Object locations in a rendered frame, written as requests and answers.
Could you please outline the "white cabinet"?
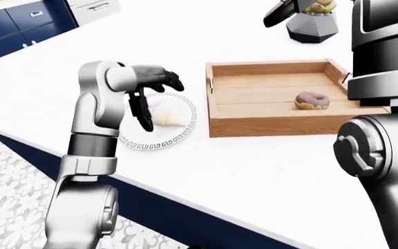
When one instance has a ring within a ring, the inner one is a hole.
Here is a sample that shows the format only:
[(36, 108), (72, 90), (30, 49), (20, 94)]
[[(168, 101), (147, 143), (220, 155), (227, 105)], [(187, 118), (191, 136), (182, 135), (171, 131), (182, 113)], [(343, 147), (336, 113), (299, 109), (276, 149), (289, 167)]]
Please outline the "white cabinet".
[[(78, 26), (84, 26), (121, 11), (119, 0), (67, 0), (67, 3)], [(103, 3), (110, 3), (110, 6), (98, 11), (91, 10), (92, 7)]]

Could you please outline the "pink frosted donut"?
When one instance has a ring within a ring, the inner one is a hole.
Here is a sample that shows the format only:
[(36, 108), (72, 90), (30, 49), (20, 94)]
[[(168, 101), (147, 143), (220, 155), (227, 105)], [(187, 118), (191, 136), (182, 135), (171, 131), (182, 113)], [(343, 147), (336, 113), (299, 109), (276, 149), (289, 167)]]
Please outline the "pink frosted donut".
[(330, 99), (327, 95), (304, 91), (295, 97), (294, 104), (301, 110), (327, 109)]

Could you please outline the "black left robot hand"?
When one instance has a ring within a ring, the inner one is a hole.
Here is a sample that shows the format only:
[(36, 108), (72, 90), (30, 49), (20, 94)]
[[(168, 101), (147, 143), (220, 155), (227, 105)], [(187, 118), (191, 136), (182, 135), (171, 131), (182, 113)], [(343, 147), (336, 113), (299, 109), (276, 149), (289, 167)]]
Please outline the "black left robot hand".
[(156, 93), (164, 93), (164, 86), (169, 86), (175, 91), (184, 91), (184, 86), (178, 74), (167, 71), (161, 66), (132, 66), (132, 68), (138, 83), (136, 89), (128, 93), (131, 113), (145, 131), (152, 132), (153, 122), (144, 88), (152, 89)]

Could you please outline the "white plate with key pattern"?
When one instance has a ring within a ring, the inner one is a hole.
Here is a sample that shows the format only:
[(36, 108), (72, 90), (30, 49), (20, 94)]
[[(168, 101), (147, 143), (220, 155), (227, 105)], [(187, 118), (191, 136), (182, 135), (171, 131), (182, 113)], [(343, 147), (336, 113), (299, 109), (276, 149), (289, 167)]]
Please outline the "white plate with key pattern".
[(163, 149), (186, 138), (193, 130), (197, 121), (197, 109), (194, 103), (178, 93), (150, 93), (146, 95), (148, 106), (157, 99), (177, 101), (181, 104), (187, 118), (186, 127), (157, 126), (153, 131), (145, 131), (137, 118), (133, 117), (129, 102), (126, 101), (125, 113), (120, 125), (119, 141), (126, 147), (139, 150)]

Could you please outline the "green pink succulent plant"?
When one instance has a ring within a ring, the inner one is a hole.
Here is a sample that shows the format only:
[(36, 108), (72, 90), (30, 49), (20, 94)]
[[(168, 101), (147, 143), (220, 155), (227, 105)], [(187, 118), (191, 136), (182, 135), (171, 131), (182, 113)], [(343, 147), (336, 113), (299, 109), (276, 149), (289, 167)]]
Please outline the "green pink succulent plant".
[(304, 9), (304, 13), (314, 16), (330, 15), (332, 14), (336, 6), (336, 0), (318, 0), (316, 3), (313, 3), (309, 8)]

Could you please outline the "grey geometric plant pot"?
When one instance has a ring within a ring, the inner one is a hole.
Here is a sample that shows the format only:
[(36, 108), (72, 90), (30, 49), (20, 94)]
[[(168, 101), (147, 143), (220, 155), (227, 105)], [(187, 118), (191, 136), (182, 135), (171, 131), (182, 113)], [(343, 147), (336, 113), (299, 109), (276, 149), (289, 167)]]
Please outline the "grey geometric plant pot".
[(318, 44), (339, 32), (335, 14), (296, 14), (286, 23), (290, 39), (300, 43)]

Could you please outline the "wooden tray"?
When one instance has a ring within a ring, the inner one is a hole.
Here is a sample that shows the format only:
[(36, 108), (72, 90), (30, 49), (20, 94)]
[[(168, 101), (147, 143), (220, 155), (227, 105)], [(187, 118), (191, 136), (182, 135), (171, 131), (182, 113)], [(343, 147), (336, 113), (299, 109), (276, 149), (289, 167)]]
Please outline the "wooden tray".
[[(360, 107), (348, 101), (347, 73), (332, 59), (239, 62), (206, 65), (209, 136), (301, 136), (336, 134), (355, 116), (389, 113), (388, 107)], [(294, 104), (303, 92), (330, 98), (326, 110)]]

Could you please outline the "navy blue drawer cabinet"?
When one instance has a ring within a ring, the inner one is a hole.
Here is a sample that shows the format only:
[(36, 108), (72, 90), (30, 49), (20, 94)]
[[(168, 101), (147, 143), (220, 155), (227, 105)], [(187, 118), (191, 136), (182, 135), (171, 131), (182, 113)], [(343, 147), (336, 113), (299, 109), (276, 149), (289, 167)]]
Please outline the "navy blue drawer cabinet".
[[(43, 15), (30, 16), (38, 11)], [(23, 49), (23, 43), (39, 43), (76, 27), (66, 0), (38, 0), (0, 9), (0, 57)]]

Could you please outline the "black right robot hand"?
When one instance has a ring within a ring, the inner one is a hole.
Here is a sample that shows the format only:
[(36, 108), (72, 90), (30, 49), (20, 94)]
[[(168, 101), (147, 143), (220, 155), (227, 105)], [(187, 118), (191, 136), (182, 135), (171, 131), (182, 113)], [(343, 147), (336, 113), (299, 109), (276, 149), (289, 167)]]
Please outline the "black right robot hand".
[(266, 28), (280, 24), (294, 14), (304, 12), (317, 0), (280, 0), (263, 18)]

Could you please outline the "cream croissant pastry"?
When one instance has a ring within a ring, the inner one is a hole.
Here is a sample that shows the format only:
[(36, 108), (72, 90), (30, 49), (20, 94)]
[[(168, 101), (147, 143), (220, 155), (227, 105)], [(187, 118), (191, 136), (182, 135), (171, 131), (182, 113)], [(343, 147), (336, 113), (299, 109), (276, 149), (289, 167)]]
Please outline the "cream croissant pastry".
[(153, 123), (157, 126), (186, 127), (185, 111), (177, 101), (157, 99), (149, 105)]

